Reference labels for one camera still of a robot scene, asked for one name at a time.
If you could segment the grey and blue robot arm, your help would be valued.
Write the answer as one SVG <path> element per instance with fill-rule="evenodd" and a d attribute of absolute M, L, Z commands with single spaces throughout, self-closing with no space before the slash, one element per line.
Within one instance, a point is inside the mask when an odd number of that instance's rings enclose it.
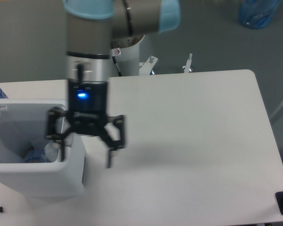
<path fill-rule="evenodd" d="M 112 41 L 179 26 L 177 0 L 66 0 L 67 109 L 48 111 L 46 138 L 57 144 L 66 159 L 70 134 L 100 137 L 108 146 L 107 166 L 123 149 L 125 116 L 107 113 Z"/>

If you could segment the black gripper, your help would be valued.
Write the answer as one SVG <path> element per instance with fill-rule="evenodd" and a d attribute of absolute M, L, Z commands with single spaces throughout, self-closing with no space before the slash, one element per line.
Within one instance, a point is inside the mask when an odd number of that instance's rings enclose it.
<path fill-rule="evenodd" d="M 57 106 L 48 110 L 45 137 L 59 145 L 64 162 L 66 138 L 70 134 L 99 136 L 108 149 L 106 168 L 111 168 L 113 157 L 126 147 L 126 116 L 107 116 L 108 83 L 68 79 L 67 88 L 68 110 Z M 57 130 L 59 118 L 66 118 L 70 124 L 65 132 Z"/>

